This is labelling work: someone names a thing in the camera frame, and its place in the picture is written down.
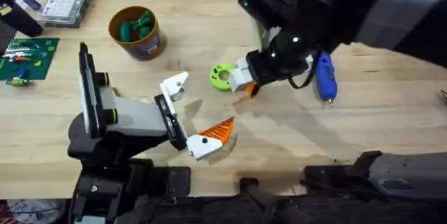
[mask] black mount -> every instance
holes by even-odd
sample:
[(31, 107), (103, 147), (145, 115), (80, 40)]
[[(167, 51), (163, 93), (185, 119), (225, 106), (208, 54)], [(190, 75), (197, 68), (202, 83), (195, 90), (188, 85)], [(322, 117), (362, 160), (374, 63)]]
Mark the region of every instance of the black mount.
[(68, 155), (81, 160), (74, 190), (73, 217), (102, 216), (106, 223), (131, 211), (138, 197), (186, 197), (191, 183), (189, 167), (155, 167), (150, 159), (131, 158), (168, 138), (129, 137), (108, 132), (91, 139), (79, 114), (70, 125)]
[(165, 135), (130, 136), (108, 130), (108, 124), (119, 121), (118, 111), (104, 110), (102, 105), (99, 88), (108, 86), (108, 74), (95, 71), (93, 56), (84, 43), (80, 44), (79, 57), (85, 110), (74, 118), (68, 130), (68, 155), (81, 161), (82, 171), (73, 191), (69, 216), (77, 221), (83, 216), (101, 216), (106, 223), (114, 223), (116, 217), (134, 208), (140, 196), (186, 197), (191, 183), (189, 167), (155, 167), (150, 159), (132, 158), (167, 140), (177, 150), (186, 147), (186, 136), (165, 98), (154, 98), (167, 128)]
[(312, 218), (300, 211), (289, 197), (271, 195), (259, 188), (255, 178), (242, 178), (239, 182), (240, 193), (247, 195), (262, 211), (267, 224), (317, 224), (331, 223)]

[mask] wooden tabletop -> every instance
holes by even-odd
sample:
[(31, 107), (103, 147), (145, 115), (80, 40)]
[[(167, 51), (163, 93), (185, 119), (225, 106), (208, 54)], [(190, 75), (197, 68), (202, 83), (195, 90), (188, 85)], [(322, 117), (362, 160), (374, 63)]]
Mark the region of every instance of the wooden tabletop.
[[(158, 58), (136, 61), (109, 37), (109, 19), (127, 6), (145, 6), (157, 16), (168, 38)], [(231, 195), (240, 177), (258, 177), (272, 193), (300, 194), (306, 165), (350, 163), (377, 149), (447, 151), (447, 107), (439, 96), (447, 72), (401, 54), (340, 46), (333, 54), (334, 107), (316, 99), (312, 87), (295, 91), (287, 82), (263, 87), (253, 100), (212, 88), (214, 64), (235, 63), (255, 49), (249, 16), (237, 0), (93, 0), (80, 29), (48, 29), (42, 37), (61, 39), (47, 79), (23, 89), (0, 85), (0, 198), (71, 196), (80, 163), (67, 156), (67, 134), (80, 112), (80, 42), (127, 98), (153, 101), (163, 79), (188, 71), (176, 108), (190, 133), (235, 117), (232, 145), (205, 160), (169, 143), (139, 155), (157, 165), (190, 166), (192, 195)]]

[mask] green 3d printed part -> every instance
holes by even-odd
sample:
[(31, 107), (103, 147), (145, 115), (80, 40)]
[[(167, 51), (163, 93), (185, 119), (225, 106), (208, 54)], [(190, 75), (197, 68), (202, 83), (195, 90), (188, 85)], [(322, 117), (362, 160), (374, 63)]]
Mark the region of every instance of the green 3d printed part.
[(210, 71), (210, 82), (213, 87), (221, 91), (230, 90), (230, 84), (228, 83), (228, 78), (230, 77), (230, 72), (235, 67), (231, 64), (217, 64)]

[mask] circuit board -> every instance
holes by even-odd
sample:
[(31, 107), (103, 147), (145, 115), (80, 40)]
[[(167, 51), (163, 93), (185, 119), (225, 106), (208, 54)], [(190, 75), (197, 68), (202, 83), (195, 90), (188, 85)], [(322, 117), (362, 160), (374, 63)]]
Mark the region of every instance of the circuit board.
[(0, 80), (13, 79), (19, 69), (27, 70), (27, 80), (44, 80), (58, 42), (58, 38), (12, 39), (0, 58)]

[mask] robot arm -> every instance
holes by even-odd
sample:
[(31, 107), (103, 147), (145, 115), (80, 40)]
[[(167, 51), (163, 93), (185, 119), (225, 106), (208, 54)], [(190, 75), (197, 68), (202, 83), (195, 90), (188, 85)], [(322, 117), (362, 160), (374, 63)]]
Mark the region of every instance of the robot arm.
[(341, 43), (364, 43), (447, 67), (447, 60), (440, 56), (447, 50), (442, 34), (447, 0), (238, 1), (265, 29), (281, 29), (267, 48), (249, 52), (241, 61), (242, 67), (230, 77), (233, 91), (253, 82), (261, 87), (277, 80), (291, 81), (309, 68), (310, 54), (331, 53)]

